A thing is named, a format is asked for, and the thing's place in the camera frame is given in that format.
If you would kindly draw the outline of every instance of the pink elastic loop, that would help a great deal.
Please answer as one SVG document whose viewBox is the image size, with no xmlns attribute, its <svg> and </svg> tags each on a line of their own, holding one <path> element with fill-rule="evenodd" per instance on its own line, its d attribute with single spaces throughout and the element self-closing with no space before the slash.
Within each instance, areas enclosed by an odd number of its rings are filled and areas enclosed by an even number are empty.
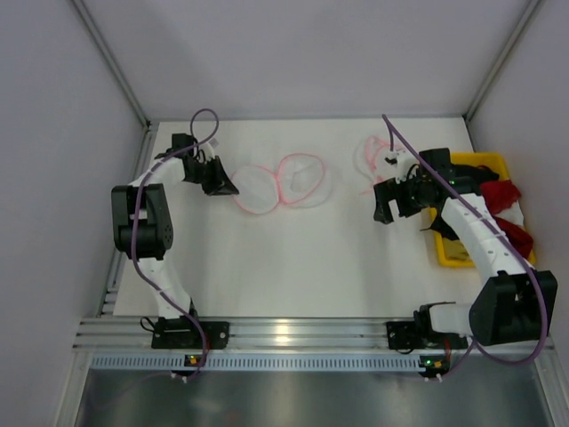
<svg viewBox="0 0 569 427">
<path fill-rule="evenodd" d="M 320 162 L 320 165 L 322 166 L 322 176 L 320 177 L 320 181 L 318 181 L 317 185 L 315 185 L 314 188 L 311 191 L 309 191 L 309 193 L 306 196 L 302 197 L 299 200 L 288 201 L 288 200 L 286 200 L 285 195 L 283 194 L 283 191 L 281 188 L 280 176 L 281 176 L 281 173 L 283 171 L 283 165 L 286 163 L 286 160 L 288 160 L 290 157 L 294 157 L 294 156 L 308 156 L 308 157 L 315 158 L 318 162 Z M 322 160 L 322 158 L 320 158 L 319 156 L 315 156 L 314 154 L 308 154 L 308 153 L 293 153 L 293 154 L 289 154 L 288 156 L 284 157 L 283 160 L 281 160 L 281 163 L 278 165 L 278 173 L 276 174 L 276 187 L 278 188 L 278 196 L 280 198 L 281 203 L 283 205 L 296 205 L 300 202 L 303 202 L 304 200 L 306 200 L 307 198 L 312 196 L 312 194 L 317 190 L 317 188 L 320 187 L 320 185 L 322 185 L 322 181 L 324 180 L 325 175 L 326 175 L 326 165 L 325 165 L 324 161 Z"/>
<path fill-rule="evenodd" d="M 378 143 L 380 146 L 377 148 L 375 153 L 372 155 L 370 153 L 370 150 L 372 149 L 371 145 L 373 142 Z M 388 146 L 389 146 L 388 142 L 385 142 L 384 140 L 378 138 L 377 136 L 370 136 L 365 141 L 365 145 L 364 145 L 365 160 L 367 160 L 367 164 L 370 166 L 372 171 L 375 171 L 375 169 L 377 169 L 377 165 L 375 164 L 375 161 L 377 160 L 377 156 L 380 154 L 380 151 L 382 149 L 388 147 Z"/>
<path fill-rule="evenodd" d="M 250 165 L 250 166 L 252 166 L 252 167 L 258 167 L 258 168 L 262 169 L 263 171 L 267 171 L 267 172 L 269 172 L 269 173 L 275 178 L 276 191 L 277 191 L 277 193 L 278 193 L 278 199 L 279 199 L 279 201 L 280 201 L 280 188 L 279 188 L 279 185 L 278 185 L 278 179 L 276 178 L 276 174 L 275 174 L 273 171 L 271 171 L 270 169 L 268 169 L 267 167 L 265 167 L 265 166 L 261 166 L 261 165 Z M 232 181 L 233 181 L 233 177 L 235 176 L 235 174 L 236 174 L 237 172 L 239 172 L 239 171 L 238 171 L 238 170 L 237 170 L 237 171 L 234 171 L 233 174 L 231 175 L 231 180 L 232 180 Z M 244 211 L 246 211 L 248 214 L 258 215 L 258 213 L 254 212 L 254 211 L 251 211 L 251 210 L 247 209 L 246 207 L 244 207 L 244 206 L 241 204 L 241 202 L 239 202 L 239 200 L 237 199 L 237 195 L 233 195 L 233 201 L 235 202 L 235 204 L 236 204 L 237 206 L 239 206 L 241 209 L 243 209 Z M 273 211 L 275 210 L 275 208 L 278 206 L 279 201 L 277 201 L 277 202 L 275 203 L 275 205 L 271 208 L 270 211 L 267 211 L 266 213 L 263 213 L 263 214 L 269 214 L 269 213 L 273 212 Z"/>
<path fill-rule="evenodd" d="M 370 150 L 372 149 L 372 143 L 377 143 L 379 144 L 379 147 L 373 152 L 373 154 L 370 152 Z M 383 139 L 372 135 L 370 136 L 366 141 L 365 141 L 365 145 L 364 145 L 364 156 L 365 156 L 365 160 L 367 161 L 368 166 L 370 167 L 370 169 L 372 170 L 372 172 L 375 172 L 375 170 L 377 169 L 377 157 L 379 157 L 380 152 L 389 147 L 389 143 L 387 141 L 384 141 Z M 394 149 L 402 149 L 403 147 L 401 147 L 401 145 L 397 144 L 394 146 Z M 375 184 L 378 184 L 380 182 L 384 182 L 385 179 L 381 176 L 381 175 L 375 175 L 375 182 L 372 184 L 372 186 L 374 186 Z M 371 189 L 366 189 L 364 191 L 362 191 L 360 194 L 367 194 L 369 192 L 373 191 L 373 188 Z"/>
</svg>

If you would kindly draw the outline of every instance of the vent grille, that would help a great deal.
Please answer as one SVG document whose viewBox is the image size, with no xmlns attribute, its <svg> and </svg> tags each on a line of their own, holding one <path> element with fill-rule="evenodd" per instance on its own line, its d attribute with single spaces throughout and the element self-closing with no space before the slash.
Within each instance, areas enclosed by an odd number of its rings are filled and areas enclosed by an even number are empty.
<svg viewBox="0 0 569 427">
<path fill-rule="evenodd" d="M 99 353 L 92 369 L 192 370 L 184 354 Z M 206 371 L 419 372 L 419 356 L 211 353 Z"/>
</svg>

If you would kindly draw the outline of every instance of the cable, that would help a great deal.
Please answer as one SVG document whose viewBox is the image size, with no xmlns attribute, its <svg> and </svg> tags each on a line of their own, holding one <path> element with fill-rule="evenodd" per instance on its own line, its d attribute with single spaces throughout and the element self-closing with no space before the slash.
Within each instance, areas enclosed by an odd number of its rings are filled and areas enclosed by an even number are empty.
<svg viewBox="0 0 569 427">
<path fill-rule="evenodd" d="M 191 316 L 187 311 L 185 311 L 178 304 L 176 304 L 174 301 L 172 301 L 172 299 L 164 293 L 164 291 L 162 290 L 162 288 L 158 284 L 153 282 L 150 278 L 148 278 L 142 272 L 142 270 L 140 269 L 140 266 L 138 264 L 138 257 L 136 256 L 136 237 L 138 236 L 138 230 L 139 230 L 139 221 L 140 221 L 139 216 L 140 216 L 140 205 L 142 203 L 142 192 L 144 190 L 144 186 L 145 186 L 146 182 L 150 179 L 150 176 L 152 176 L 152 174 L 156 171 L 156 169 L 158 169 L 161 165 L 163 165 L 165 162 L 167 162 L 171 158 L 176 157 L 180 154 L 184 154 L 188 151 L 191 151 L 192 149 L 199 147 L 200 145 L 207 143 L 211 138 L 213 138 L 213 136 L 217 133 L 218 129 L 220 128 L 220 118 L 215 113 L 215 111 L 213 111 L 212 109 L 199 109 L 194 114 L 194 116 L 191 118 L 191 120 L 189 122 L 190 133 L 192 135 L 194 134 L 194 121 L 196 120 L 196 118 L 200 114 L 202 114 L 204 112 L 211 113 L 215 119 L 215 127 L 213 128 L 212 133 L 210 133 L 206 138 L 202 139 L 200 142 L 196 142 L 195 144 L 192 144 L 192 145 L 185 147 L 183 149 L 179 149 L 177 151 L 170 153 L 169 155 L 167 155 L 165 157 L 162 157 L 159 162 L 156 162 L 148 170 L 146 175 L 144 175 L 144 178 L 142 178 L 142 181 L 140 182 L 138 191 L 136 192 L 136 201 L 134 203 L 134 220 L 132 222 L 131 257 L 132 257 L 132 263 L 134 264 L 134 269 L 136 270 L 138 275 L 146 283 L 148 283 L 150 286 L 152 286 L 152 288 L 155 291 L 157 291 L 158 294 L 160 294 L 160 296 L 166 302 L 168 302 L 168 304 L 173 306 L 174 309 L 179 311 L 182 316 L 186 317 L 196 327 L 196 329 L 199 332 L 200 337 L 202 339 L 202 358 L 200 359 L 199 363 L 197 364 L 197 367 L 196 367 L 196 370 L 194 371 L 194 373 L 188 377 L 188 380 L 195 378 L 197 376 L 197 374 L 199 373 L 200 369 L 202 367 L 204 367 L 204 364 L 205 364 L 205 358 L 207 357 L 207 339 L 205 337 L 204 329 L 200 326 L 199 322 L 197 322 L 197 320 L 194 319 L 193 316 Z"/>
<path fill-rule="evenodd" d="M 405 139 L 405 137 L 395 128 L 395 126 L 393 126 L 393 124 L 389 121 L 387 116 L 384 114 L 381 117 L 383 118 L 383 120 L 385 121 L 385 123 L 389 129 L 389 138 L 390 138 L 391 147 L 393 147 L 393 135 L 395 134 L 397 136 L 397 138 L 401 141 L 401 143 L 403 145 L 405 145 L 405 147 L 409 150 L 409 152 L 415 156 L 415 158 L 419 161 L 421 166 L 423 166 L 425 169 L 427 169 L 427 171 L 429 171 L 430 174 L 433 175 L 433 177 L 435 177 L 435 179 L 437 181 L 439 181 L 440 184 L 453 197 L 455 197 L 463 205 L 465 205 L 467 209 L 469 209 L 494 235 L 496 235 L 498 237 L 498 239 L 506 247 L 506 249 L 508 251 L 510 251 L 514 255 L 514 258 L 516 258 L 516 260 L 522 265 L 522 267 L 524 267 L 524 270 L 527 273 L 527 276 L 529 277 L 530 281 L 532 282 L 532 286 L 533 286 L 533 289 L 535 290 L 535 295 L 537 297 L 537 302 L 538 302 L 538 305 L 540 307 L 540 316 L 541 316 L 540 339 L 537 342 L 537 344 L 535 345 L 535 349 L 533 349 L 532 353 L 524 359 L 511 361 L 511 360 L 500 359 L 500 358 L 493 356 L 492 354 L 488 353 L 488 351 L 486 351 L 484 349 L 484 347 L 479 342 L 477 342 L 476 340 L 473 340 L 470 347 L 475 345 L 478 348 L 478 350 L 482 354 L 484 354 L 486 357 L 488 357 L 490 360 L 493 360 L 494 362 L 497 362 L 497 363 L 501 363 L 503 365 L 522 366 L 522 365 L 532 363 L 538 357 L 538 355 L 541 353 L 541 351 L 543 350 L 543 347 L 545 347 L 545 342 L 546 342 L 547 336 L 548 336 L 548 313 L 547 313 L 547 309 L 545 306 L 545 301 L 543 300 L 543 294 L 541 293 L 540 284 L 537 281 L 537 277 L 535 277 L 535 274 L 533 273 L 533 269 L 530 267 L 530 265 L 528 265 L 528 263 L 525 261 L 524 257 L 522 255 L 520 255 L 520 253 L 514 248 L 514 246 L 512 246 L 510 244 L 510 242 L 504 236 L 502 236 L 502 234 L 486 218 L 484 218 L 482 216 L 482 214 L 473 205 L 471 205 L 464 197 L 462 197 L 459 193 L 457 193 L 456 190 L 441 175 L 439 175 L 437 173 L 437 171 L 435 169 L 433 169 L 431 167 L 431 165 L 429 165 L 429 163 L 427 163 L 419 155 L 419 153 L 417 151 L 415 151 L 415 149 Z M 459 360 L 459 363 L 457 363 L 457 366 L 459 366 L 464 359 L 465 358 L 463 357 L 461 360 Z"/>
</svg>

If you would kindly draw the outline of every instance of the metal floor panel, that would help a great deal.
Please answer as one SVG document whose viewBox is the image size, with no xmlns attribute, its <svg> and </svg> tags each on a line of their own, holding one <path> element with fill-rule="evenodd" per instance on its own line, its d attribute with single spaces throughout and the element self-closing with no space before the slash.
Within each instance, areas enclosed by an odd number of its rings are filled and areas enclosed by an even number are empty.
<svg viewBox="0 0 569 427">
<path fill-rule="evenodd" d="M 547 427 L 551 417 L 535 367 L 471 357 L 442 383 L 394 374 L 209 372 L 184 385 L 168 375 L 91 370 L 80 427 Z"/>
</svg>

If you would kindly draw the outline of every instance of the black mounting bracket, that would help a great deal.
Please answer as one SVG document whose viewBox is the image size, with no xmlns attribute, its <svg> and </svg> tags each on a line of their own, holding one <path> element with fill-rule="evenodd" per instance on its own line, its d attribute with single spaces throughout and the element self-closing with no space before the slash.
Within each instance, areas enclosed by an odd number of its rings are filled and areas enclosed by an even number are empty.
<svg viewBox="0 0 569 427">
<path fill-rule="evenodd" d="M 199 321 L 204 329 L 209 350 L 223 350 L 229 342 L 229 322 Z M 196 327 L 185 317 L 159 318 L 152 334 L 153 349 L 201 350 L 202 337 Z"/>
</svg>

